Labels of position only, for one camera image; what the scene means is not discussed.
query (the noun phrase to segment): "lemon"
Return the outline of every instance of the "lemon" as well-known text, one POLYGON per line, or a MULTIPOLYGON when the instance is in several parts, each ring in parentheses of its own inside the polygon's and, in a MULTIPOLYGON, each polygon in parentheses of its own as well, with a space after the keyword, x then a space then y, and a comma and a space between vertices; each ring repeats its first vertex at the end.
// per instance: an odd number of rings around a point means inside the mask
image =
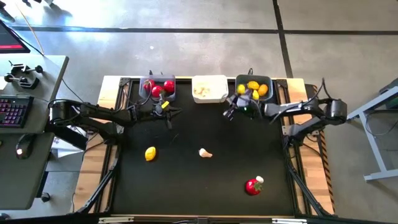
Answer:
POLYGON ((149 147, 146 151, 145 151, 145 159, 146 161, 151 161, 155 158, 156 156, 156 148, 155 147, 149 147))
POLYGON ((256 81, 250 81, 248 82, 248 88, 252 90, 258 90, 260 85, 256 81))
POLYGON ((259 88, 259 95, 264 96, 268 92, 268 86, 266 84, 262 84, 259 88))
POLYGON ((242 84, 238 85, 238 93, 239 94, 244 94, 245 90, 246 90, 246 88, 244 87, 244 85, 242 85, 242 84))
POLYGON ((257 92, 257 90, 254 90, 254 91, 253 91, 253 99, 254 99, 254 100, 258 100, 259 98, 260 98, 259 92, 257 92))

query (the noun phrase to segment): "gray floor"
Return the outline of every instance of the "gray floor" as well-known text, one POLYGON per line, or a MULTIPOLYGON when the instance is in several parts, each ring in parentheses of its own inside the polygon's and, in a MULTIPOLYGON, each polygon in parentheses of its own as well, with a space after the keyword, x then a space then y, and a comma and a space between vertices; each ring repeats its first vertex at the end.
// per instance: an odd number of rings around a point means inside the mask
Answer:
MULTIPOLYGON (((55 0, 49 8, 20 3, 35 26, 128 28, 276 29, 271 0, 55 0)), ((395 0, 279 0, 285 29, 398 30, 395 0)), ((23 18, 12 4, 7 9, 23 18)), ((30 32, 20 34, 36 44, 30 32)), ((65 81, 85 100, 95 103, 104 75, 145 75, 149 69, 174 75, 254 73, 286 77, 277 34, 154 34, 38 32, 46 54, 70 57, 65 81)), ((353 111, 397 78, 398 35, 286 35, 293 75, 342 98, 353 111)), ((74 98, 62 86, 59 97, 74 98)), ((375 118, 383 132, 395 117, 375 118)), ((397 163, 397 128, 379 138, 382 153, 397 163)), ((398 177, 365 183, 377 165, 362 128, 353 124, 326 128, 336 214, 341 217, 396 222, 398 177)), ((78 170, 81 158, 53 161, 53 170, 78 170)), ((8 211, 14 218, 67 213, 77 173, 53 172, 46 191, 51 204, 35 201, 28 211, 8 211)))

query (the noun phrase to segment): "computer monitor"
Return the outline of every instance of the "computer monitor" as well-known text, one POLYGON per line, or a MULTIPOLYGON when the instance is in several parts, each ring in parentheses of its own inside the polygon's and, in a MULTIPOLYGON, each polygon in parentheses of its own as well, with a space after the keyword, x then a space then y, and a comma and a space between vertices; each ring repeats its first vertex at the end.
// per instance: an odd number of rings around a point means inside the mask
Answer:
POLYGON ((0 54, 29 52, 29 48, 0 20, 0 54))

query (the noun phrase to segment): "keyboard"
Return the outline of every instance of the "keyboard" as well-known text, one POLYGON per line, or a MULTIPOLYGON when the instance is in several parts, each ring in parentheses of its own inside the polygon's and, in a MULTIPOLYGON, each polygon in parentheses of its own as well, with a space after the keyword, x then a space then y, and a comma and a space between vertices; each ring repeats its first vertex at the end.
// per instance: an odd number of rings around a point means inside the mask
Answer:
POLYGON ((0 95, 0 128, 23 128, 32 103, 31 96, 0 95))

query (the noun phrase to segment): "red tomato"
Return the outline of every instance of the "red tomato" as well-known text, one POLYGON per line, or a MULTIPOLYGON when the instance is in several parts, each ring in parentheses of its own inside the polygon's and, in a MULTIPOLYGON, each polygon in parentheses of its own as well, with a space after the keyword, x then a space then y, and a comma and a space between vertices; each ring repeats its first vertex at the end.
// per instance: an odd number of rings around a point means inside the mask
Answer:
POLYGON ((144 82, 144 89, 146 92, 149 92, 152 90, 152 88, 155 87, 155 81, 153 80, 145 80, 144 82))
POLYGON ((174 82, 172 80, 167 80, 164 82, 164 90, 166 90, 167 93, 173 93, 174 92, 174 82))
POLYGON ((160 97, 160 94, 163 92, 163 88, 161 86, 155 86, 152 88, 152 96, 160 97))
POLYGON ((262 179, 262 177, 260 177, 260 179, 259 179, 259 177, 256 177, 256 179, 248 180, 246 182, 246 192, 249 195, 259 194, 262 190, 262 182, 263 181, 264 180, 262 179))

